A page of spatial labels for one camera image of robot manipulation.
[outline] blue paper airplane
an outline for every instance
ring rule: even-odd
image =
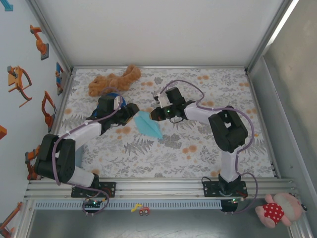
[[[162,139],[163,135],[159,129],[159,124],[150,119],[150,113],[139,111],[134,116],[134,122],[141,134],[154,136]]]
[[[9,4],[7,0],[0,0],[2,5],[4,6],[5,11],[13,11],[13,5]]]

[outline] pink stuffed toy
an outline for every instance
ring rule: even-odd
[[[274,198],[268,194],[265,196],[265,201],[268,204],[257,207],[256,213],[268,228],[274,228],[280,221],[289,227],[292,222],[300,219],[304,211],[307,211],[307,208],[291,193],[278,193]]]

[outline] floral tablecloth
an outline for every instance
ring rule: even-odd
[[[60,132],[81,124],[98,104],[98,98],[88,95],[88,84],[98,75],[121,75],[125,69],[78,69],[64,112]],[[255,141],[240,153],[239,171],[249,171],[257,177],[273,177],[257,110],[252,100],[244,70],[142,68],[142,77],[128,92],[122,92],[127,103],[135,103],[143,111],[155,108],[153,96],[168,82],[183,79],[199,86],[205,93],[203,105],[231,105],[247,113],[255,126]],[[197,100],[199,92],[183,83],[174,83],[186,100]],[[248,132],[251,128],[242,118]],[[184,120],[177,124],[159,122],[163,139],[138,132],[134,120],[126,126],[112,127],[102,136],[84,145],[82,168],[100,177],[119,178],[200,178],[216,177],[220,172],[221,152],[209,125]]]

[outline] red polka dot dress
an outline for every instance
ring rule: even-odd
[[[269,203],[263,206],[264,208],[264,216],[272,219],[275,224],[279,223],[279,221],[284,216],[283,209],[277,203]]]

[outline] stuffed toy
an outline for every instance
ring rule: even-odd
[[[282,221],[286,226],[300,219],[307,208],[292,193],[278,193],[274,197],[265,196],[266,205],[256,208],[260,221],[268,228],[274,228]]]
[[[103,91],[107,87],[113,87],[119,91],[128,91],[130,84],[137,81],[140,77],[141,71],[134,65],[129,65],[121,77],[116,76],[113,73],[108,76],[98,76],[88,86],[89,96],[97,97],[100,96],[101,93],[108,94],[115,91],[112,89],[106,89]]]

